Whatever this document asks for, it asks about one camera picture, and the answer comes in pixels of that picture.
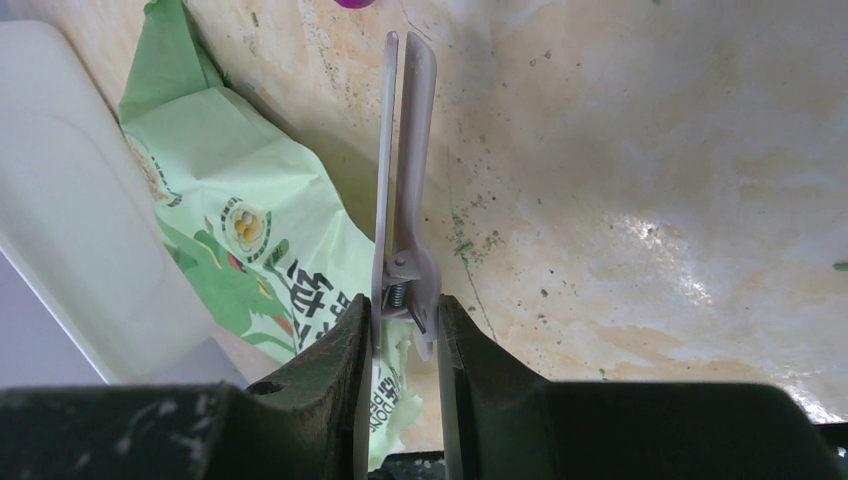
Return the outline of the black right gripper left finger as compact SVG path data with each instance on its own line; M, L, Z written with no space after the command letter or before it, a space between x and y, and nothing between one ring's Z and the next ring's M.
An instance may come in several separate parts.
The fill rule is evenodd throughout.
M364 479L370 302L246 389L73 386L1 393L5 479Z

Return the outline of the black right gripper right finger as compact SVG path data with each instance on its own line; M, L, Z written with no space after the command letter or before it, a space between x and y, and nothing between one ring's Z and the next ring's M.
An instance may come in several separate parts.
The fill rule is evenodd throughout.
M553 381L438 302L451 479L838 479L839 425L783 390L718 382Z

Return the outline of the black bag clip strip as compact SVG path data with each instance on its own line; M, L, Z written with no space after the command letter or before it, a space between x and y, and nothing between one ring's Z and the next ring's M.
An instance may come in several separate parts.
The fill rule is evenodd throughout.
M380 90L375 251L371 287L372 376L379 377L388 321L413 324L423 360L433 354L439 333L442 275L420 231L435 101L437 61L415 32L401 43L385 37Z

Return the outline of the green cat litter bag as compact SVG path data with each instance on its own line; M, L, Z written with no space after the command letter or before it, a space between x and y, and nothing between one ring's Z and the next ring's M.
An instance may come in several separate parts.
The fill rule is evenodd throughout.
M375 245L319 157L229 88L180 1L151 1L118 108L164 248L215 322L279 364L371 298Z

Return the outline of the white plastic litter box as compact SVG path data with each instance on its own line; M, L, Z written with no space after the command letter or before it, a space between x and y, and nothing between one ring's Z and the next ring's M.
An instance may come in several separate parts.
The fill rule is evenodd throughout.
M108 106L40 21L1 25L1 249L107 383L152 381L212 332Z

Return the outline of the purple plastic scoop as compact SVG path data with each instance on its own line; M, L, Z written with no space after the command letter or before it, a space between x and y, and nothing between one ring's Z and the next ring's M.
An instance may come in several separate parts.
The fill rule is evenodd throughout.
M375 0L334 0L340 7L349 10L358 10L371 6Z

